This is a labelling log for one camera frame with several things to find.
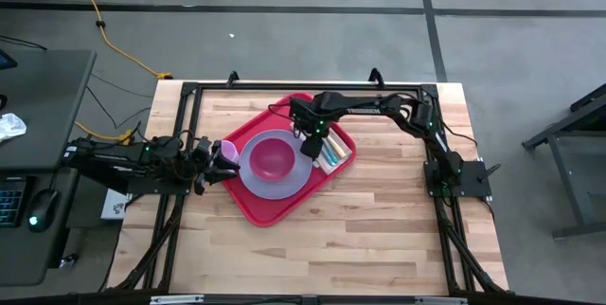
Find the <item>small dark tablet screen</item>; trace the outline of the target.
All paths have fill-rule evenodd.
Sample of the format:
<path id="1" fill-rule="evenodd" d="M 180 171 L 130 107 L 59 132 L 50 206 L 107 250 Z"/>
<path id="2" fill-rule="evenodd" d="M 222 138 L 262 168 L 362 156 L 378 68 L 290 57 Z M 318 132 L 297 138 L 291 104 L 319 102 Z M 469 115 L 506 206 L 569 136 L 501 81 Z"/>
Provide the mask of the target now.
<path id="1" fill-rule="evenodd" d="M 6 70 L 15 68 L 18 66 L 16 62 L 8 53 L 0 49 L 0 70 Z"/>

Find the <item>magenta plastic bowl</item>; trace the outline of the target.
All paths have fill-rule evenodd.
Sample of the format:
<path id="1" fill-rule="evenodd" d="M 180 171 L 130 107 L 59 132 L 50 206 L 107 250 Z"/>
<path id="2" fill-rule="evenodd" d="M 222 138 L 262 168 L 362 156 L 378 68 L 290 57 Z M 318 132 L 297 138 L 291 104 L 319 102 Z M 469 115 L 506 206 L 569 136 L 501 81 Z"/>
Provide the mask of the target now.
<path id="1" fill-rule="evenodd" d="M 280 138 L 265 138 L 255 144 L 249 158 L 252 173 L 257 178 L 277 182 L 285 179 L 294 167 L 291 145 Z"/>

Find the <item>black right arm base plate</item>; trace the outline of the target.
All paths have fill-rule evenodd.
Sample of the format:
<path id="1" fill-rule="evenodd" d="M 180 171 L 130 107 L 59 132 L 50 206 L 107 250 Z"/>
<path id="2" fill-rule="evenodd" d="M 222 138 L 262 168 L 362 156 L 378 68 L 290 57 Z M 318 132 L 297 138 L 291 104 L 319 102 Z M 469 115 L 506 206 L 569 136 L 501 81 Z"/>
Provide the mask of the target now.
<path id="1" fill-rule="evenodd" d="M 483 161 L 463 161 L 458 170 L 442 169 L 437 161 L 425 162 L 423 172 L 427 193 L 434 198 L 491 197 L 489 177 L 501 167 L 486 168 Z"/>

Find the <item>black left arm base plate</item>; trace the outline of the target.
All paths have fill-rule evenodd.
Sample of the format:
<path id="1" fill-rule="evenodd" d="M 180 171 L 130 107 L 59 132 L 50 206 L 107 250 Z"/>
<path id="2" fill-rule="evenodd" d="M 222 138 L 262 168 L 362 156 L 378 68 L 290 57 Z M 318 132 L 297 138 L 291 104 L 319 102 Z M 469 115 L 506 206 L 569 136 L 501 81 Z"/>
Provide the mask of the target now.
<path id="1" fill-rule="evenodd" d="M 134 179 L 128 182 L 126 193 L 156 195 L 188 195 L 190 181 L 160 181 L 154 179 Z"/>

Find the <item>backlit computer keyboard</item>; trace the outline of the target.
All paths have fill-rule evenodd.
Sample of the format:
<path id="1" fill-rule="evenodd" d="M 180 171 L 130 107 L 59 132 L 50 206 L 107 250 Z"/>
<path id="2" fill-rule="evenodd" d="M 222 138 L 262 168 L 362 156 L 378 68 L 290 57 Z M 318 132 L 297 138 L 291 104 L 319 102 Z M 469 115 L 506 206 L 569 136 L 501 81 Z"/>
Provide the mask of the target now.
<path id="1" fill-rule="evenodd" d="M 9 177 L 0 180 L 0 228 L 19 225 L 26 194 L 26 178 Z"/>

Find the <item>lavender plastic plate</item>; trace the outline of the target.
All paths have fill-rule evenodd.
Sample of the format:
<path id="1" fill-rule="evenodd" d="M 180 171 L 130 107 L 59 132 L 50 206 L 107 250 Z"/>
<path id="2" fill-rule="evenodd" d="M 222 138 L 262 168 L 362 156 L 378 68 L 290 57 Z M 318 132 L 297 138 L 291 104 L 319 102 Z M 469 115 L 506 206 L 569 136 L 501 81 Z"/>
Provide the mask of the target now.
<path id="1" fill-rule="evenodd" d="M 256 177 L 249 165 L 252 148 L 265 138 L 280 138 L 289 143 L 294 150 L 294 167 L 288 176 L 277 182 L 268 182 Z M 295 138 L 290 131 L 269 130 L 255 135 L 243 147 L 240 153 L 239 176 L 245 187 L 254 195 L 267 200 L 281 200 L 295 195 L 308 182 L 312 173 L 312 160 L 300 151 L 303 141 Z"/>

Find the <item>black metal cart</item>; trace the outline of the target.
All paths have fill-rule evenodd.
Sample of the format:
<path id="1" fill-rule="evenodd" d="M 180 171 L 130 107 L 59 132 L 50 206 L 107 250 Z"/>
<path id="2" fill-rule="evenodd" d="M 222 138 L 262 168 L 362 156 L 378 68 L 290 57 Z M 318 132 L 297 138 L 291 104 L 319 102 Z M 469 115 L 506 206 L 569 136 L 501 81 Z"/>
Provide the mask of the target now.
<path id="1" fill-rule="evenodd" d="M 552 232 L 555 240 L 606 232 L 606 83 L 578 99 L 562 119 L 522 143 L 547 145 L 575 223 Z"/>

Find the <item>pink plastic mug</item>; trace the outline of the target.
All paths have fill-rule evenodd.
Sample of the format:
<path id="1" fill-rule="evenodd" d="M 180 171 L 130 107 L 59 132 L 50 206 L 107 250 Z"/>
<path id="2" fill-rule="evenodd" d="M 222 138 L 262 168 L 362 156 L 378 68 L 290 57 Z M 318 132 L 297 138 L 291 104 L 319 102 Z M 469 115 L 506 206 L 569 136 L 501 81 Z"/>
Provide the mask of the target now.
<path id="1" fill-rule="evenodd" d="M 236 146 L 231 141 L 222 140 L 219 153 L 219 166 L 223 169 L 238 170 L 240 168 L 239 160 L 240 156 Z"/>

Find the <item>small white box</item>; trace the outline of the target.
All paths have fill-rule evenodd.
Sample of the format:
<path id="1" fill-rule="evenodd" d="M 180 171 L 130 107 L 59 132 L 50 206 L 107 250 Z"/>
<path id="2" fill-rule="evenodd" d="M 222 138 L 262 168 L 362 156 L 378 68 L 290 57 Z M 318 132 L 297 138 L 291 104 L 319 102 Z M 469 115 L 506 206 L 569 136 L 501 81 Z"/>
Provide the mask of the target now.
<path id="1" fill-rule="evenodd" d="M 126 206 L 131 199 L 131 194 L 122 194 L 109 188 L 100 212 L 100 219 L 105 221 L 122 221 L 125 218 Z"/>

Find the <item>silver metal bracket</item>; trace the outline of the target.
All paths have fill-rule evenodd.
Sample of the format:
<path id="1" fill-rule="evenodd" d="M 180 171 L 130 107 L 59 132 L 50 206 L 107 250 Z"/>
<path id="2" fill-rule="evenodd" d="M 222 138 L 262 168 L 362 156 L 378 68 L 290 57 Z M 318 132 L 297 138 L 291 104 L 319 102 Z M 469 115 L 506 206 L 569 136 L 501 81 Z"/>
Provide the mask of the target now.
<path id="1" fill-rule="evenodd" d="M 415 305 L 469 305 L 466 298 L 449 296 L 416 296 Z"/>
<path id="2" fill-rule="evenodd" d="M 197 305 L 204 304 L 205 296 L 193 295 L 164 295 L 152 296 L 149 305 Z"/>

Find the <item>black aluminium table frame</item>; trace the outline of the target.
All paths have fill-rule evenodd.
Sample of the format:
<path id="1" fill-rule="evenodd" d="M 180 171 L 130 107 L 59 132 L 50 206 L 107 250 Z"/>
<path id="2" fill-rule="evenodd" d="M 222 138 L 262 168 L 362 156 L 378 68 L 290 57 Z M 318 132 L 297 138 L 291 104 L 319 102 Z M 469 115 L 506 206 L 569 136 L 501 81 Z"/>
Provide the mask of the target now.
<path id="1" fill-rule="evenodd" d="M 202 82 L 197 134 L 223 138 L 294 91 L 348 83 Z M 248 222 L 221 184 L 188 196 L 177 233 L 172 293 L 446 296 L 436 211 L 425 191 L 422 141 L 385 117 L 339 122 L 357 147 L 353 163 L 277 224 Z M 127 210 L 107 285 L 117 286 L 151 245 L 159 197 Z M 492 280 L 508 289 L 494 221 L 483 201 L 458 201 L 466 241 Z"/>

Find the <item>beige cloth napkin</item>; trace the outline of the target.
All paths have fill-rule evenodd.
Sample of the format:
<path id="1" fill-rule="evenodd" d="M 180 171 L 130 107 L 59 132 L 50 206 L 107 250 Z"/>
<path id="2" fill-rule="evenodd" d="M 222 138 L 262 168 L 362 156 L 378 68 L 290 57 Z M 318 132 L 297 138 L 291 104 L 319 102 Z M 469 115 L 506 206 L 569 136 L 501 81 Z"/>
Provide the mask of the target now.
<path id="1" fill-rule="evenodd" d="M 348 147 L 348 154 L 347 155 L 343 154 L 343 152 L 337 146 L 337 144 L 335 143 L 335 141 L 331 138 L 332 134 L 338 135 L 343 140 L 343 142 L 347 145 L 347 147 Z M 353 150 L 349 147 L 349 145 L 345 142 L 345 140 L 339 134 L 337 134 L 334 131 L 333 127 L 330 128 L 330 133 L 329 133 L 329 135 L 326 138 L 329 140 L 329 142 L 330 142 L 331 146 L 333 147 L 335 153 L 339 156 L 338 163 L 334 164 L 333 166 L 329 166 L 328 163 L 326 162 L 326 160 L 324 159 L 322 153 L 320 153 L 320 155 L 318 156 L 318 158 L 312 161 L 312 165 L 315 168 L 320 169 L 326 175 L 331 175 L 334 172 L 336 172 L 339 168 L 344 167 L 345 164 L 351 160 L 351 158 L 353 157 Z"/>

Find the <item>red plastic tray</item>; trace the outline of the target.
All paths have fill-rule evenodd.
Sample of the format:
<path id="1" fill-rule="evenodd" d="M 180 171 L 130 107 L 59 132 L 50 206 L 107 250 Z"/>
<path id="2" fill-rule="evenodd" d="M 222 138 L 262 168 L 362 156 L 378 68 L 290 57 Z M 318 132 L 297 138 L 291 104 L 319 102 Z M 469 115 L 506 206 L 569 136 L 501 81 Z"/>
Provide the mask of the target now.
<path id="1" fill-rule="evenodd" d="M 311 95 L 305 93 L 292 93 L 287 95 L 276 101 L 271 109 L 259 113 L 257 116 L 241 125 L 237 130 L 229 134 L 225 140 L 231 141 L 236 146 L 239 155 L 245 144 L 251 138 L 269 130 L 290 131 L 295 138 L 303 141 L 305 136 L 295 135 L 293 133 L 292 122 L 286 118 L 289 114 L 290 97 L 312 99 Z M 264 227 L 278 223 L 353 163 L 356 158 L 356 145 L 354 144 L 353 139 L 347 135 L 339 125 L 333 124 L 330 127 L 333 127 L 334 131 L 339 134 L 353 150 L 353 157 L 344 167 L 339 168 L 331 175 L 326 175 L 320 169 L 312 166 L 310 179 L 295 195 L 281 200 L 260 198 L 245 187 L 240 179 L 239 170 L 236 178 L 229 179 L 223 183 L 223 186 L 232 196 L 242 214 L 251 224 Z"/>

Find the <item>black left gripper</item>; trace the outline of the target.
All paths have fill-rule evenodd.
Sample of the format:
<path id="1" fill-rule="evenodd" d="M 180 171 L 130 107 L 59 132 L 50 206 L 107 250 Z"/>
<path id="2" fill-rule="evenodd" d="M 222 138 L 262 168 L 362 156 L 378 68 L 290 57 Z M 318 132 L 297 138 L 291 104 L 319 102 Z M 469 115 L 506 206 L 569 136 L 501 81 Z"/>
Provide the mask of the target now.
<path id="1" fill-rule="evenodd" d="M 193 186 L 194 193 L 197 195 L 204 194 L 206 185 L 212 186 L 238 176 L 234 170 L 211 167 L 212 159 L 224 159 L 221 140 L 215 140 L 212 144 L 207 136 L 203 136 L 192 151 L 190 158 L 195 167 Z"/>

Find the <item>black computer desk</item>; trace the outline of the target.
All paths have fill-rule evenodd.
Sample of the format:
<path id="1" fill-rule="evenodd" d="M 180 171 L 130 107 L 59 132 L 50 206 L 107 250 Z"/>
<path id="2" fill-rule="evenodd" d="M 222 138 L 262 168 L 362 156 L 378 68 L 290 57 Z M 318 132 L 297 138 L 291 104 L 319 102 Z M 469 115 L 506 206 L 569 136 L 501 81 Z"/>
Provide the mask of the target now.
<path id="1" fill-rule="evenodd" d="M 41 283 L 60 264 L 68 235 L 66 221 L 80 176 L 61 160 L 97 54 L 93 50 L 15 50 L 15 68 L 0 70 L 4 113 L 22 119 L 27 132 L 0 143 L 0 180 L 27 179 L 20 223 L 0 228 L 0 287 Z M 27 209 L 34 195 L 60 192 L 55 218 L 44 232 L 32 232 Z"/>

